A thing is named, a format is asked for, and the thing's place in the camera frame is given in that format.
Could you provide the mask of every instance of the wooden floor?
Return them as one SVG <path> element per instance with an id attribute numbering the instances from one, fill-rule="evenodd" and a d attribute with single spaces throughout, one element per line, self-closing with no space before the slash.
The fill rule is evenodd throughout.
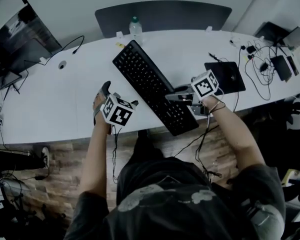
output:
<path id="1" fill-rule="evenodd" d="M 192 140 L 205 132 L 206 120 L 200 122 L 200 127 L 179 136 L 172 136 L 164 127 L 152 129 L 150 138 L 156 148 L 160 148 L 165 157 L 174 156 Z M 78 198 L 78 186 L 80 184 L 81 169 L 88 149 L 89 138 L 58 141 L 49 143 L 35 143 L 33 145 L 9 145 L 11 149 L 31 149 L 32 146 L 47 146 L 50 150 L 49 171 L 47 179 L 37 181 L 35 179 L 25 180 L 23 187 L 23 204 L 28 211 L 36 211 L 37 216 L 42 217 L 41 207 L 46 205 L 47 210 L 53 216 L 65 214 L 64 225 L 69 225 Z M 118 136 L 118 149 L 116 158 L 115 175 L 127 163 L 133 153 L 137 140 L 137 132 L 123 133 Z M 200 169 L 202 166 L 195 160 L 195 150 L 201 138 L 191 146 L 183 150 L 177 157 L 183 161 L 195 163 Z M 109 210 L 116 206 L 117 185 L 113 182 L 112 152 L 114 149 L 114 137 L 107 138 L 107 203 Z M 200 152 L 200 158 L 206 168 L 210 171 L 222 174 L 222 177 L 212 177 L 213 182 L 222 186 L 226 185 L 229 178 L 238 174 L 235 156 L 225 140 L 220 128 L 216 128 L 207 134 Z M 26 179 L 38 175 L 47 175 L 48 169 L 15 171 L 18 179 Z M 13 195 L 19 193 L 18 189 L 12 188 Z"/>

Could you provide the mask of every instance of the water bottle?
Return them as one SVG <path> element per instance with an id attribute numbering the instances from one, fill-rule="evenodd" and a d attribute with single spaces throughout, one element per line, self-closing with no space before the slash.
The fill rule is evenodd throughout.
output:
<path id="1" fill-rule="evenodd" d="M 140 46 L 142 46 L 142 26 L 136 16 L 132 17 L 129 25 L 129 30 L 132 39 L 135 40 Z"/>

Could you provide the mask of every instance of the wrist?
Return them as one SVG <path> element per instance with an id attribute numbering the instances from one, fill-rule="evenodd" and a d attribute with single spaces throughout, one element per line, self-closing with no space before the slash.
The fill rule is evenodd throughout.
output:
<path id="1" fill-rule="evenodd" d="M 94 127 L 97 127 L 100 130 L 104 130 L 106 133 L 109 132 L 111 125 L 105 122 L 105 119 L 103 118 L 101 112 L 95 115 L 94 120 L 95 120 Z"/>
<path id="2" fill-rule="evenodd" d="M 211 110 L 214 106 L 216 106 L 216 104 L 219 102 L 219 100 L 214 97 L 214 96 L 208 96 L 205 97 L 202 100 L 203 105 L 208 108 L 209 110 Z"/>

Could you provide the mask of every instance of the hand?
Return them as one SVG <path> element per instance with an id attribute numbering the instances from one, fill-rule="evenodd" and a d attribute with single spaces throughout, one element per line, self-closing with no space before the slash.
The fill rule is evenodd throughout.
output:
<path id="1" fill-rule="evenodd" d="M 219 102 L 219 100 L 214 96 L 208 96 L 208 97 L 203 98 L 203 100 L 201 102 L 203 103 L 203 105 L 205 107 L 207 107 L 209 110 L 211 110 Z"/>
<path id="2" fill-rule="evenodd" d="M 92 109 L 95 110 L 96 107 L 105 100 L 103 95 L 100 95 L 99 93 L 96 95 L 96 97 L 94 98 L 93 101 L 93 105 L 92 105 Z M 104 129 L 107 129 L 107 131 L 110 130 L 110 124 L 106 123 L 104 117 L 102 116 L 102 112 L 99 111 L 99 113 L 97 113 L 95 115 L 95 125 Z"/>

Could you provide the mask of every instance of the marker cube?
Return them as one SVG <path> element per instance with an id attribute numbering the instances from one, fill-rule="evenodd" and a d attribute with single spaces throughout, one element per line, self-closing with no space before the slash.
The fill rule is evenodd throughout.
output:
<path id="1" fill-rule="evenodd" d="M 100 108 L 104 120 L 113 126 L 124 127 L 136 106 L 112 94 Z"/>
<path id="2" fill-rule="evenodd" d="M 219 88 L 219 83 L 214 73 L 209 69 L 196 77 L 191 86 L 201 101 L 203 98 L 214 94 Z"/>

